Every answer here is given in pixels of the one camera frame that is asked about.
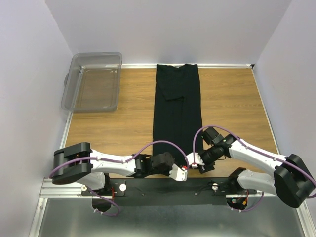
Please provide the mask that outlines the black t shirt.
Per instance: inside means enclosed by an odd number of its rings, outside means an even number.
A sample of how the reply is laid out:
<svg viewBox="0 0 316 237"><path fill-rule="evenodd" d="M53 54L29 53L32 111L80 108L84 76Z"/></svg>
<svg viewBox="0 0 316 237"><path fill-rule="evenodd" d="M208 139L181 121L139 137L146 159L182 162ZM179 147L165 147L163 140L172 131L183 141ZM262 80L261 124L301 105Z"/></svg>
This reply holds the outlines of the black t shirt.
<svg viewBox="0 0 316 237"><path fill-rule="evenodd" d="M153 120L153 155L169 152L178 166L184 155L201 151L203 141L195 138L202 127L198 66L156 66Z"/></svg>

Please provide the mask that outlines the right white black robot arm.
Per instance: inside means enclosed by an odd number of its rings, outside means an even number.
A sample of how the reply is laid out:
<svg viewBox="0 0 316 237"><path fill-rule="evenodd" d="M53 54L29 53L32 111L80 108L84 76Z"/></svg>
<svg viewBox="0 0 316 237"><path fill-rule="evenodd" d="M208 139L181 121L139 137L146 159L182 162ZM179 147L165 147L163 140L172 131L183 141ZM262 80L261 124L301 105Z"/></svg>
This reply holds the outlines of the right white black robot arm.
<svg viewBox="0 0 316 237"><path fill-rule="evenodd" d="M295 154L283 156L255 147L229 132L223 137L218 126L200 128L198 135L210 146L201 153L193 154L193 164L200 173L214 169L221 157L238 159L259 168L253 172L239 168L227 181L228 190L234 194L241 190L253 189L276 195L286 205L298 208L306 199L315 198L316 181L303 160Z"/></svg>

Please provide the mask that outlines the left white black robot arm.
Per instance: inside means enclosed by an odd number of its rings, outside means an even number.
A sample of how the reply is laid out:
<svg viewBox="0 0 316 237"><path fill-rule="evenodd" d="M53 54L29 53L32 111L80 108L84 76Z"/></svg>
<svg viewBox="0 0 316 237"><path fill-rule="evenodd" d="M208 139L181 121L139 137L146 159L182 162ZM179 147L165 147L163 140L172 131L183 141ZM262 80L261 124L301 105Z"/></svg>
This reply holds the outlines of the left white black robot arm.
<svg viewBox="0 0 316 237"><path fill-rule="evenodd" d="M110 173L132 178L169 176L175 167L175 159L168 152L155 156L115 156L93 150L90 143L81 142L54 152L49 177L55 185L78 182L104 195L110 188Z"/></svg>

